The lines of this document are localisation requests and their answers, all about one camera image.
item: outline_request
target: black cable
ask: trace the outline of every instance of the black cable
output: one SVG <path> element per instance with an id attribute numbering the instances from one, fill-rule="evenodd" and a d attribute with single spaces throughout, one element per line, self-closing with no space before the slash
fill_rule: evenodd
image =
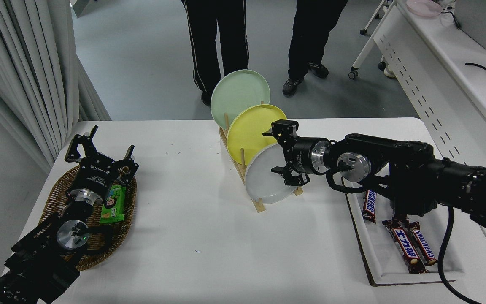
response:
<path id="1" fill-rule="evenodd" d="M 480 65 L 480 64 L 477 64 L 477 63 L 471 63 L 471 62 L 467 62 L 467 63 L 465 63 L 465 65 L 468 65 L 468 66 L 472 65 L 472 66 L 474 66 L 474 67 L 482 68 L 482 69 L 484 69 L 484 70 L 485 70 L 485 72 L 486 72 L 486 67 L 484 67 L 484 66 L 482 66 L 482 65 Z"/>
<path id="2" fill-rule="evenodd" d="M 443 11 L 441 13 L 442 14 L 451 14 L 453 16 L 453 22 L 455 23 L 455 26 L 457 27 L 457 29 L 461 29 L 461 25 L 457 21 L 457 18 L 455 17 L 455 14 L 453 12 L 451 12 L 451 11 Z"/>
<path id="3" fill-rule="evenodd" d="M 440 279 L 442 280 L 442 283 L 444 283 L 445 287 L 449 289 L 450 292 L 452 292 L 455 296 L 457 296 L 459 299 L 463 300 L 464 302 L 470 303 L 470 304 L 481 304 L 480 302 L 476 302 L 465 295 L 461 294 L 460 292 L 457 292 L 451 284 L 446 279 L 446 276 L 444 275 L 444 256 L 446 254 L 446 249 L 447 245 L 449 244 L 449 237 L 451 237 L 451 231 L 453 231 L 453 221 L 455 219 L 455 214 L 453 212 L 453 207 L 448 206 L 448 214 L 449 214 L 449 219 L 447 221 L 447 227 L 445 229 L 445 234 L 444 234 L 444 239 L 442 241 L 442 246 L 440 246 L 440 252 L 438 253 L 438 275 L 440 275 Z"/>

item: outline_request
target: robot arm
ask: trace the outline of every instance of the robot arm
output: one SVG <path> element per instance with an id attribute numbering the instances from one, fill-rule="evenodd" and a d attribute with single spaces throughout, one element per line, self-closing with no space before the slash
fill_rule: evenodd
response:
<path id="1" fill-rule="evenodd" d="M 296 121 L 278 120 L 264 136 L 282 146 L 285 167 L 275 167 L 287 185 L 304 185 L 308 175 L 326 175 L 329 186 L 343 193 L 371 189 L 392 201 L 396 215 L 423 216 L 437 204 L 461 209 L 486 228 L 486 168 L 434 157 L 430 144 L 349 134 L 339 141 L 299 137 Z M 389 164 L 389 175 L 376 175 Z M 361 185 L 335 184 L 332 176 Z"/>
<path id="2" fill-rule="evenodd" d="M 9 271 L 0 277 L 0 304 L 34 304 L 38 299 L 51 303 L 62 295 L 80 275 L 76 269 L 84 255 L 104 252 L 110 246 L 109 225 L 88 227 L 87 218 L 94 204 L 105 204 L 114 181 L 127 185 L 138 169 L 132 157 L 134 146 L 120 161 L 97 152 L 92 138 L 97 131 L 75 135 L 65 157 L 80 168 L 66 191 L 66 207 L 62 214 L 53 213 L 13 247 L 15 252 L 5 262 Z M 78 145 L 83 146 L 81 158 Z M 92 233 L 102 233 L 105 244 L 99 250 L 88 250 Z"/>

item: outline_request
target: woven tray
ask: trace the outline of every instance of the woven tray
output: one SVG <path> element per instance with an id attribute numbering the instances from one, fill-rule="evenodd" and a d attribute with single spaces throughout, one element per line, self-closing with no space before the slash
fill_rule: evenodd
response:
<path id="1" fill-rule="evenodd" d="M 58 179 L 52 191 L 50 191 L 50 195 L 48 196 L 48 200 L 46 202 L 46 206 L 42 212 L 42 217 L 39 220 L 39 223 L 46 220 L 48 216 L 57 212 L 61 214 L 63 208 L 65 208 L 65 191 L 69 189 L 73 180 L 78 172 L 79 166 L 70 169 L 65 173 L 62 177 Z M 102 254 L 88 256 L 85 255 L 80 259 L 78 266 L 76 267 L 79 271 L 84 271 L 85 269 L 89 269 L 100 262 L 106 260 L 112 253 L 114 253 L 119 245 L 123 243 L 127 233 L 129 233 L 129 229 L 131 227 L 132 218 L 134 216 L 135 210 L 135 200 L 136 200 L 136 178 L 133 177 L 131 183 L 127 186 L 127 192 L 125 193 L 125 208 L 123 210 L 123 214 L 125 215 L 125 219 L 118 223 L 110 223 L 110 224 L 100 224 L 100 212 L 102 210 L 102 205 L 94 206 L 93 215 L 91 215 L 87 219 L 87 226 L 88 227 L 96 227 L 100 225 L 111 225 L 113 227 L 113 237 L 112 237 L 112 245 L 108 247 L 108 249 L 103 252 Z M 98 250 L 100 249 L 103 244 L 104 240 L 103 237 L 98 234 L 92 234 L 87 241 L 89 245 L 89 249 L 91 250 Z"/>

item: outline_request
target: black pants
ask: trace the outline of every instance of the black pants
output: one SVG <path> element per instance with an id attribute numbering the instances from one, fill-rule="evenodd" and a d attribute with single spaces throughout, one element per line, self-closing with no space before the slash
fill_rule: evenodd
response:
<path id="1" fill-rule="evenodd" d="M 288 60 L 290 79 L 302 79 L 307 64 L 322 63 L 330 31 L 348 0 L 297 0 Z"/>
<path id="2" fill-rule="evenodd" d="M 181 0 L 187 11 L 194 62 L 194 82 L 211 94 L 220 81 L 216 57 L 216 29 L 219 26 L 224 75 L 248 68 L 245 26 L 246 0 Z"/>

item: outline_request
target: leg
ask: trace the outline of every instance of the leg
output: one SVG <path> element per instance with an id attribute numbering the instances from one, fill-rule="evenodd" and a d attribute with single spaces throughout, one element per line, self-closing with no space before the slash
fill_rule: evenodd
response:
<path id="1" fill-rule="evenodd" d="M 247 0 L 217 0 L 217 21 L 224 75 L 248 69 Z"/>
<path id="2" fill-rule="evenodd" d="M 324 48 L 329 39 L 330 31 L 337 25 L 341 12 L 346 6 L 348 0 L 313 0 L 314 18 L 312 22 L 312 30 L 309 31 L 308 39 L 308 62 L 322 63 L 324 57 Z"/>
<path id="3" fill-rule="evenodd" d="M 181 0 L 187 11 L 194 63 L 194 82 L 204 93 L 211 94 L 220 80 L 216 57 L 216 18 L 210 0 Z"/>
<path id="4" fill-rule="evenodd" d="M 294 17 L 294 26 L 290 50 L 288 52 L 290 79 L 302 79 L 307 73 L 307 33 L 311 22 L 312 6 L 309 2 L 314 0 L 297 0 L 297 8 Z"/>

